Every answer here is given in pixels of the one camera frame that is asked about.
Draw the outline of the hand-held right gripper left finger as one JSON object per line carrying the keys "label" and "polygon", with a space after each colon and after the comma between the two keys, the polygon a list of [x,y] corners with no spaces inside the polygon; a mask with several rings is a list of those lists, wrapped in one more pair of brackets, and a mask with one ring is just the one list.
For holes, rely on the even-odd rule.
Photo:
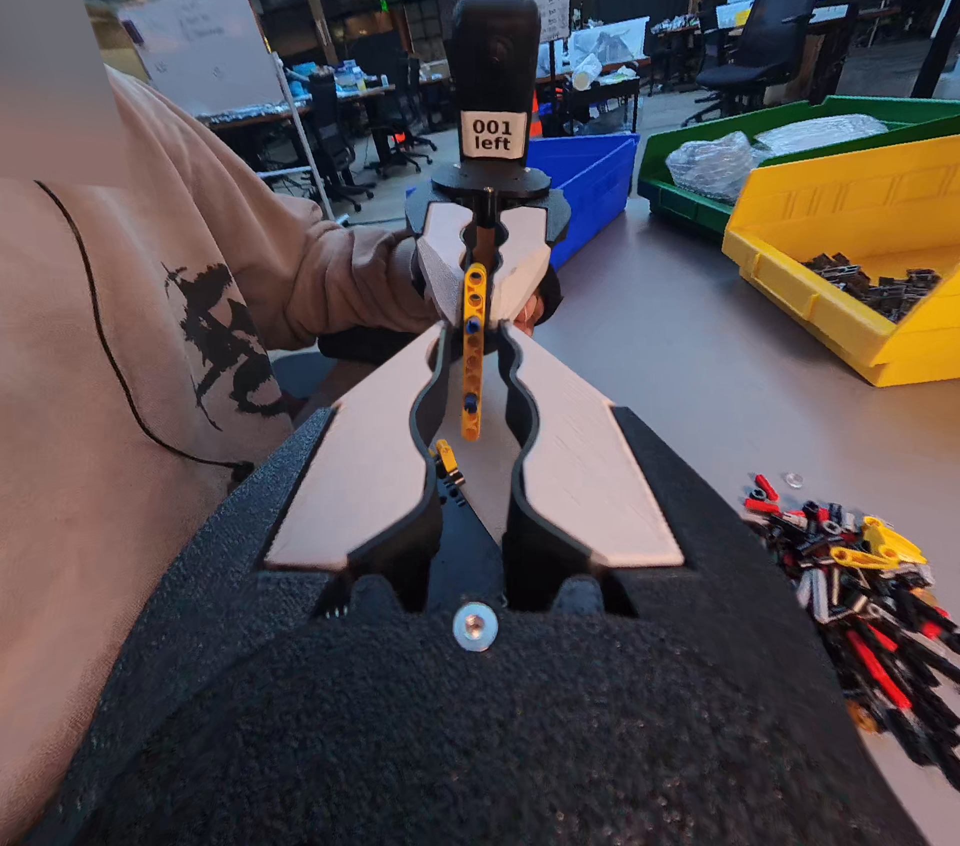
{"label": "hand-held right gripper left finger", "polygon": [[294,491],[265,564],[343,571],[424,498],[426,447],[415,444],[417,399],[441,365],[436,323],[341,396]]}

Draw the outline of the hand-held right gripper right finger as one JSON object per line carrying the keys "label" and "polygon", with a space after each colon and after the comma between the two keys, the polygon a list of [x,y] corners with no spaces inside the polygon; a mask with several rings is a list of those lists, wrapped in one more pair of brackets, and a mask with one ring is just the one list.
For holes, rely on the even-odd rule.
{"label": "hand-held right gripper right finger", "polygon": [[519,446],[517,530],[600,569],[685,564],[615,404],[512,324],[501,325],[498,366]]}

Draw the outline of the long yellow building beam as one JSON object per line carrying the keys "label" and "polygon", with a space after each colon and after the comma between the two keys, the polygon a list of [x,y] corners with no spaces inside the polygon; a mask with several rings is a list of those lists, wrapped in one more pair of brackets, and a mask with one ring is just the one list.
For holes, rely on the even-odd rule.
{"label": "long yellow building beam", "polygon": [[[464,441],[474,443],[481,435],[483,363],[487,325],[487,269],[482,262],[468,266],[463,277],[462,293],[462,396],[461,435]],[[484,330],[476,335],[467,335],[464,324],[470,317],[479,317]],[[464,396],[474,393],[479,397],[479,411],[469,415],[464,411]]]}

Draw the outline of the pile of small building parts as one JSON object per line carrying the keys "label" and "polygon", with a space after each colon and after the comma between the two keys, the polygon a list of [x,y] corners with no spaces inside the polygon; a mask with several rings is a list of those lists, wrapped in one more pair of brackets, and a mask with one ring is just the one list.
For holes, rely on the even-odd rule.
{"label": "pile of small building parts", "polygon": [[742,518],[816,627],[846,710],[920,768],[959,788],[958,621],[938,601],[930,562],[889,521],[835,502],[798,505],[760,472]]}

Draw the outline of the person's left forearm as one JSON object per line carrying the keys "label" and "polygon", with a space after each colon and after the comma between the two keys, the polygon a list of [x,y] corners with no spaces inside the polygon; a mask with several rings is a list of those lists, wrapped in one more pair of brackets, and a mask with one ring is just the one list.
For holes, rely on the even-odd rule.
{"label": "person's left forearm", "polygon": [[345,228],[305,199],[271,192],[246,204],[262,238],[241,290],[268,350],[305,348],[357,327],[418,335],[439,319],[414,288],[410,233]]}

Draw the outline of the grey desk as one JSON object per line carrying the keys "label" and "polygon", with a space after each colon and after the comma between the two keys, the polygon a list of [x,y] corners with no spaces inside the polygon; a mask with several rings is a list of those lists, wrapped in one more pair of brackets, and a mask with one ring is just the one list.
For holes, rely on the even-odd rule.
{"label": "grey desk", "polygon": [[798,505],[889,522],[926,556],[958,621],[958,380],[871,386],[714,244],[652,218],[639,197],[559,279],[563,301],[535,329],[539,344],[735,509],[761,473]]}

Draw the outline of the blue plastic bin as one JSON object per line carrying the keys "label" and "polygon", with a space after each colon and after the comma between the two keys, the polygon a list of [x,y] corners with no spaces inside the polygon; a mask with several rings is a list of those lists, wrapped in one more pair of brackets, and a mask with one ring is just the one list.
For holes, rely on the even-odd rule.
{"label": "blue plastic bin", "polygon": [[468,113],[460,160],[406,200],[409,232],[422,234],[429,202],[455,203],[470,211],[463,233],[469,254],[489,241],[497,259],[506,239],[501,214],[538,207],[547,211],[549,266],[558,269],[625,210],[635,134],[530,140],[507,132],[525,124],[520,115]]}

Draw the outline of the yellow black toy robot body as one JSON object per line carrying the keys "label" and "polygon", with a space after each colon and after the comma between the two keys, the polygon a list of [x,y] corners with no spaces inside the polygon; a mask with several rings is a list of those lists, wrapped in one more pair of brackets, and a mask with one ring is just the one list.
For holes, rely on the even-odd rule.
{"label": "yellow black toy robot body", "polygon": [[468,502],[466,480],[449,442],[437,439],[430,455],[441,533],[429,568],[426,612],[453,614],[470,601],[500,609],[505,603],[500,546]]}

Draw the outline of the black office chair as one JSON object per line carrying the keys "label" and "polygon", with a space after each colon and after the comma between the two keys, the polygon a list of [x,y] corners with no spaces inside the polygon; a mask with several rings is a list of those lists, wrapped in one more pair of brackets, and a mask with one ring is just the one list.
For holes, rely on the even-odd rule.
{"label": "black office chair", "polygon": [[816,1],[753,0],[728,61],[697,77],[719,97],[722,118],[760,108],[768,89],[797,76]]}
{"label": "black office chair", "polygon": [[325,69],[313,70],[308,76],[308,89],[310,121],[316,144],[315,160],[323,180],[323,188],[331,200],[350,204],[358,214],[362,210],[362,204],[357,197],[373,199],[375,186],[372,183],[357,184],[354,181],[354,147],[343,130],[340,102],[333,76]]}

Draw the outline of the green plastic bin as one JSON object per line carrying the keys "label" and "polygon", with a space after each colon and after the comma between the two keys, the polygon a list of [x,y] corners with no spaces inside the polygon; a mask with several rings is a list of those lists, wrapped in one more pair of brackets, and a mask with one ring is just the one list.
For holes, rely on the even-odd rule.
{"label": "green plastic bin", "polygon": [[720,242],[734,205],[706,198],[674,185],[666,167],[666,156],[669,153],[689,141],[713,141],[727,133],[740,131],[753,142],[757,134],[792,122],[854,113],[881,120],[889,131],[869,139],[845,142],[796,155],[770,156],[764,160],[763,165],[774,167],[862,152],[876,147],[918,143],[957,135],[959,131],[957,99],[831,95],[816,105],[802,100],[653,135],[646,143],[639,166],[637,192],[648,200],[652,215]]}

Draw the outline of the crumpled clear plastic bag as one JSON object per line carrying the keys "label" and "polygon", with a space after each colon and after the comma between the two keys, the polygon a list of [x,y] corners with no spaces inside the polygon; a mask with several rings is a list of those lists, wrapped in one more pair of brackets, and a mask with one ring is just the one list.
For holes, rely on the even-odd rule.
{"label": "crumpled clear plastic bag", "polygon": [[666,156],[665,164],[677,188],[733,205],[768,155],[744,132],[735,131],[714,140],[684,142]]}

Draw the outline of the yellow plastic bin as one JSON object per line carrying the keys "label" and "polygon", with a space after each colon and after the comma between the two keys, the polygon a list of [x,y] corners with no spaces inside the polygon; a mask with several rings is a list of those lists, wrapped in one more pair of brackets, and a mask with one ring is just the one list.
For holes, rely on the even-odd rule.
{"label": "yellow plastic bin", "polygon": [[[957,134],[757,168],[726,224],[740,276],[868,383],[959,376]],[[841,253],[871,279],[940,276],[897,323],[805,266]]]}

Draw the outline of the person's beige sweatshirt torso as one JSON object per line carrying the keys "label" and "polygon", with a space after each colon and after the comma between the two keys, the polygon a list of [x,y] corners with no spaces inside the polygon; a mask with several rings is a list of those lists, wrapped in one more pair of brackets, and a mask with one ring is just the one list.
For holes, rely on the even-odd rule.
{"label": "person's beige sweatshirt torso", "polygon": [[289,433],[241,278],[271,192],[106,72],[124,187],[2,180],[2,844],[33,826],[169,563]]}

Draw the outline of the whiteboard on stand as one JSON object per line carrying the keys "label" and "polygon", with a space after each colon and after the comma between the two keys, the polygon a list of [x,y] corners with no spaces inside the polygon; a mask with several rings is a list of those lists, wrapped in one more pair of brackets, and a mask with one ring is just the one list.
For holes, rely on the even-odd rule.
{"label": "whiteboard on stand", "polygon": [[252,120],[267,110],[292,120],[305,164],[258,176],[309,173],[324,217],[334,220],[282,60],[251,0],[151,0],[121,7],[117,19],[152,86],[195,119]]}

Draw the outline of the heap of black building parts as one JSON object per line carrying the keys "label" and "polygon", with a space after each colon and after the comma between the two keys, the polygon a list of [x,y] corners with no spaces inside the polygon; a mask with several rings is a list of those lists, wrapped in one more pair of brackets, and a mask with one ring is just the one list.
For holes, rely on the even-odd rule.
{"label": "heap of black building parts", "polygon": [[842,252],[821,252],[802,265],[892,323],[901,322],[942,281],[930,268],[911,268],[902,277],[871,279],[862,265]]}

